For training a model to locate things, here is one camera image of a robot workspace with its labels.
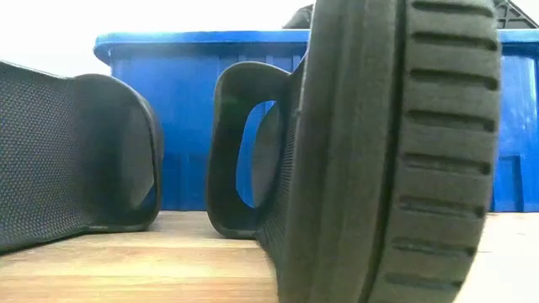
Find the blue plastic bin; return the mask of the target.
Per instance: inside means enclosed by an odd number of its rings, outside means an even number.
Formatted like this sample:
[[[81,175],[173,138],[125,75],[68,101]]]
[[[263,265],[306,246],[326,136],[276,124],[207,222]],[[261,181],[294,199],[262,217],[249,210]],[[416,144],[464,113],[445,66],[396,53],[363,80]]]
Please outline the blue plastic bin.
[[[303,57],[305,29],[108,33],[95,56],[157,112],[165,140],[165,210],[203,210],[219,75],[239,61],[286,71]],[[503,29],[502,104],[494,212],[539,212],[539,29]]]

